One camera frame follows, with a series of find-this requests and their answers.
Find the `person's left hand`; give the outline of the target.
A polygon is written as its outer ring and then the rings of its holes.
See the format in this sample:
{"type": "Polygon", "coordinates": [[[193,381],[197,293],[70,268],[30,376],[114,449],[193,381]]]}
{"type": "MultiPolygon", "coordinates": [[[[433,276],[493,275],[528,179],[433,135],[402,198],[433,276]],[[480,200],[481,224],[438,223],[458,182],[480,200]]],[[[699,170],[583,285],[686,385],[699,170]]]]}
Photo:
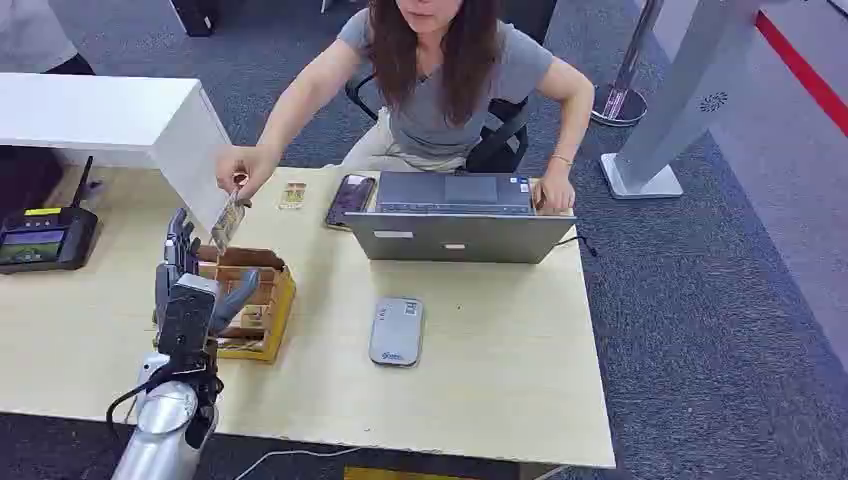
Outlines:
{"type": "Polygon", "coordinates": [[[564,174],[545,174],[533,188],[533,202],[537,211],[567,214],[572,211],[575,200],[575,189],[564,174]]]}

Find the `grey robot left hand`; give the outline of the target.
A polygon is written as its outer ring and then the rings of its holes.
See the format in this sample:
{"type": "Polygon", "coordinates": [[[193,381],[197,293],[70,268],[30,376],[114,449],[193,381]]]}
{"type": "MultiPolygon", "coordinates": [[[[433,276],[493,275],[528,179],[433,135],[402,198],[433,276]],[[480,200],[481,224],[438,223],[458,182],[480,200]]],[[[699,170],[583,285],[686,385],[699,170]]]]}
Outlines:
{"type": "MultiPolygon", "coordinates": [[[[155,323],[161,327],[170,298],[170,289],[185,273],[199,274],[198,250],[200,239],[192,238],[194,224],[188,220],[184,208],[178,208],[166,230],[163,260],[156,267],[155,323]]],[[[260,283],[258,269],[247,270],[241,277],[241,286],[218,300],[212,314],[210,335],[220,336],[236,315],[247,305],[260,283]]]]}

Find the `person's right hand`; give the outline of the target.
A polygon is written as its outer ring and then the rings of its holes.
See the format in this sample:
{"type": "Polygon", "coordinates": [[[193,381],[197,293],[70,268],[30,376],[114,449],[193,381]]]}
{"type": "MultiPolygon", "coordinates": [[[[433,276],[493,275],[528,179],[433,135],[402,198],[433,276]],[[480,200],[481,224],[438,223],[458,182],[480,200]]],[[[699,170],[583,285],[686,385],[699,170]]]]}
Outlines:
{"type": "Polygon", "coordinates": [[[217,186],[248,202],[277,168],[281,153],[266,146],[228,146],[216,160],[217,186]]]}

